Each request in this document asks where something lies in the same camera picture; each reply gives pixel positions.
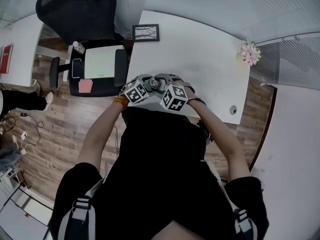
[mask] white desk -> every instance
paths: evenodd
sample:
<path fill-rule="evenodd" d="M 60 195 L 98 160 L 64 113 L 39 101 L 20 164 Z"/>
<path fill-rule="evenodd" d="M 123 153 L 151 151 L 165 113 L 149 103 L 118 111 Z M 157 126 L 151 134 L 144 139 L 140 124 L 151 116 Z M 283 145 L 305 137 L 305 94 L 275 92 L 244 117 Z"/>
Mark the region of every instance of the white desk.
<path fill-rule="evenodd" d="M 66 53 L 38 46 L 44 23 L 36 14 L 25 17 L 6 28 L 0 28 L 0 47 L 13 44 L 9 73 L 0 74 L 0 83 L 31 86 L 35 54 L 61 57 Z"/>
<path fill-rule="evenodd" d="M 178 75 L 191 83 L 196 95 L 222 121 L 240 123 L 250 66 L 236 58 L 239 39 L 189 19 L 153 11 L 144 10 L 139 24 L 159 24 L 160 42 L 134 44 L 127 82 L 140 74 Z M 237 107 L 234 115 L 231 106 Z M 153 110 L 164 111 L 160 105 Z M 188 105 L 179 114 L 199 117 Z"/>

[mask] black office chair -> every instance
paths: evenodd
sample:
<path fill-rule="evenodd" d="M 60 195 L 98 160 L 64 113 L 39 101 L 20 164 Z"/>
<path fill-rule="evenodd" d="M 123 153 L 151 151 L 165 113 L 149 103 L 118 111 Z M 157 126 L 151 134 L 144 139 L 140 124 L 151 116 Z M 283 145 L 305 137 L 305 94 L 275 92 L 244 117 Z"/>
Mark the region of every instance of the black office chair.
<path fill-rule="evenodd" d="M 37 0 L 35 10 L 38 18 L 52 28 L 61 39 L 72 45 L 82 43 L 86 49 L 123 45 L 123 37 L 115 33 L 114 21 L 117 0 Z M 70 93 L 82 97 L 107 97 L 117 95 L 126 83 L 128 57 L 123 49 L 115 54 L 114 77 L 93 79 L 90 93 L 79 93 L 80 78 L 72 78 L 72 61 L 84 54 L 71 53 L 70 64 L 59 65 L 56 57 L 50 67 L 50 87 L 58 87 L 58 74 L 69 70 Z"/>

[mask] black t-shirt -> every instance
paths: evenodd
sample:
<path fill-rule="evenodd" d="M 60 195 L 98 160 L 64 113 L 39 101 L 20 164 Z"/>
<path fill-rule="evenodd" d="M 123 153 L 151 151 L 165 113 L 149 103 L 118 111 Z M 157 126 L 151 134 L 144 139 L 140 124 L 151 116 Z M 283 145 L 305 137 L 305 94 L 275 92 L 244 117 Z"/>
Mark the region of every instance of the black t-shirt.
<path fill-rule="evenodd" d="M 205 239 L 233 239 L 235 217 L 208 165 L 203 131 L 178 116 L 152 112 L 130 117 L 121 138 L 120 155 L 91 204 L 96 239 L 151 239 L 171 221 Z M 80 163 L 63 177 L 48 224 L 53 239 L 73 202 L 102 177 L 91 164 Z M 244 177 L 225 186 L 231 201 L 258 228 L 263 239 L 269 222 L 261 183 Z"/>

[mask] framed picture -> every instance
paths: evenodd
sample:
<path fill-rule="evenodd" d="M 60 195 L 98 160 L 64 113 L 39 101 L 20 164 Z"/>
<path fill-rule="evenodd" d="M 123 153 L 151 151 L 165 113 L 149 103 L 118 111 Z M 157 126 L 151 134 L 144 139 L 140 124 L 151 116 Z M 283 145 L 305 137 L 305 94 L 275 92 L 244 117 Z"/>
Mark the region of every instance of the framed picture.
<path fill-rule="evenodd" d="M 159 24 L 133 25 L 134 42 L 159 42 Z"/>

